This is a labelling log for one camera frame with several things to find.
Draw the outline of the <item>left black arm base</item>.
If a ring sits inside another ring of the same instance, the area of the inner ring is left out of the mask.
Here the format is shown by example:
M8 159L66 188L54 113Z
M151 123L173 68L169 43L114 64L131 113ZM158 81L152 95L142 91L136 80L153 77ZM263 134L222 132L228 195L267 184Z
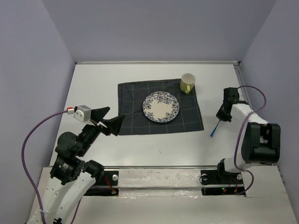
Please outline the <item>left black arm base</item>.
M118 180L118 170L105 170L102 179L91 186L84 196L118 196Z

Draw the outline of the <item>dark grey checked cloth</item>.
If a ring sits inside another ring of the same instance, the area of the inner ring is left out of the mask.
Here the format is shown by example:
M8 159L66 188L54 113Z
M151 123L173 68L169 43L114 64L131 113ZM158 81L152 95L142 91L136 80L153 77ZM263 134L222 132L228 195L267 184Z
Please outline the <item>dark grey checked cloth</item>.
M166 123L148 119L142 111L144 99L156 91L175 96L179 103L178 115ZM118 114L124 114L119 135L148 135L203 131L204 125L196 90L189 94L180 89L180 79L139 81L118 84Z

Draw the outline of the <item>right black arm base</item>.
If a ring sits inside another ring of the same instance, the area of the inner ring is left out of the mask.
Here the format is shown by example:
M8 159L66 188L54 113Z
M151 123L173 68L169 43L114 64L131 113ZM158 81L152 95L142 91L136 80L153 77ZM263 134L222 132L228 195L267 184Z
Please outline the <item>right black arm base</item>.
M245 190L242 175L221 175L216 169L200 171L199 182L203 196L235 195Z

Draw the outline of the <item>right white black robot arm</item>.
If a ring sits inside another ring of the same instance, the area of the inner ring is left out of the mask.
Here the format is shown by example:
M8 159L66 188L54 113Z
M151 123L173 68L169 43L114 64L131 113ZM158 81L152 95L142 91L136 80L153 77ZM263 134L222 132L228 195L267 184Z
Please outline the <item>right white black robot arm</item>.
M235 119L240 124L234 155L222 159L215 171L218 182L226 183L237 174L250 167L276 163L280 158L281 127L262 119L240 100L239 88L228 87L223 90L223 101L216 113L222 122Z

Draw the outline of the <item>pale yellow cup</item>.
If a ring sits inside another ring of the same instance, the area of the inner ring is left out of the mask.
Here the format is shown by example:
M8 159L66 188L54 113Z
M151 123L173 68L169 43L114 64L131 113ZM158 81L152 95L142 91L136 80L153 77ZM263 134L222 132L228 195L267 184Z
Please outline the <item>pale yellow cup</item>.
M183 74L180 80L180 90L185 94L189 94L193 89L195 82L196 78L193 74Z

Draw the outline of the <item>blue white patterned plate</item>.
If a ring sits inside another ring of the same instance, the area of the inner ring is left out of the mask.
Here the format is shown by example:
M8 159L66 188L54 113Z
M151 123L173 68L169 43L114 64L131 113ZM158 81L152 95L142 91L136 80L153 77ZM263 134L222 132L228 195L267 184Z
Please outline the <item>blue white patterned plate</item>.
M142 110L149 120L157 123L167 123L178 115L180 105L172 94L165 91L156 91L144 99Z

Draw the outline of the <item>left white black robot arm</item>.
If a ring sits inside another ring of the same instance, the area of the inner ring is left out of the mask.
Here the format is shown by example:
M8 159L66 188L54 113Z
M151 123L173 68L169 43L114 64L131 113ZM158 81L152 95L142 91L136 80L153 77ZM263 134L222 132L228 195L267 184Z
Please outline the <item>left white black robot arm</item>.
M33 186L38 207L28 220L29 224L63 224L73 209L78 209L82 196L94 184L103 180L104 166L96 161L85 162L81 159L98 136L117 136L125 115L105 119L110 107L91 109L85 105L68 107L61 114L73 117L85 126L79 135L72 132L62 133L57 140L55 151L57 158L50 171L48 186L44 195L40 195L25 163L26 136L21 148L21 162L27 178Z

